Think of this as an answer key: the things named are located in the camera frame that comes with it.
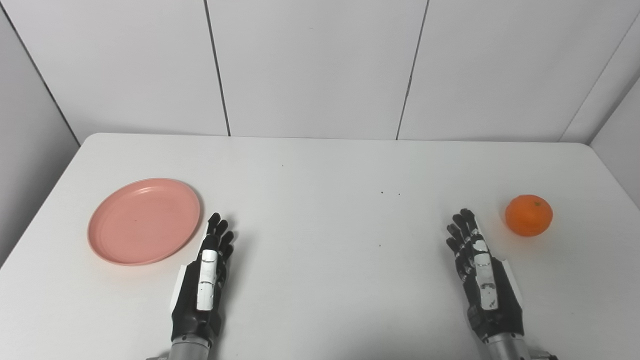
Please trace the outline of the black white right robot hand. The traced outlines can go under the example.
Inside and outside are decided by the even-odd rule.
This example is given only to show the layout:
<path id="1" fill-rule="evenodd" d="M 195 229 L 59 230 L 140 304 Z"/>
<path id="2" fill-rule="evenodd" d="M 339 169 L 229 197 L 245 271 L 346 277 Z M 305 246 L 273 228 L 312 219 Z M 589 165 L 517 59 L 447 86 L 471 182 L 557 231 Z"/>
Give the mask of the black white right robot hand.
<path id="1" fill-rule="evenodd" d="M 493 256 L 475 214 L 462 208 L 446 226 L 446 244 L 454 254 L 455 271 L 468 302 L 467 319 L 482 342 L 500 334 L 522 337 L 521 305 L 505 265 Z"/>

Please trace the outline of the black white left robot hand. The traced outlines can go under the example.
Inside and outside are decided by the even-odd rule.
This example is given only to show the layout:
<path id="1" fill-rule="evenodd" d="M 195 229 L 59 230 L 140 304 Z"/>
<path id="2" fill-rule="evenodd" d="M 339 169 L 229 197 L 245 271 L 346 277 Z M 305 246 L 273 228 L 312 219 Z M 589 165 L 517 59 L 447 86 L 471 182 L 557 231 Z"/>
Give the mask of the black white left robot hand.
<path id="1" fill-rule="evenodd" d="M 206 222 L 198 254 L 185 268 L 171 313 L 171 341 L 199 338 L 210 346 L 222 329 L 220 302 L 228 276 L 227 263 L 234 251 L 234 233 L 215 212 Z"/>

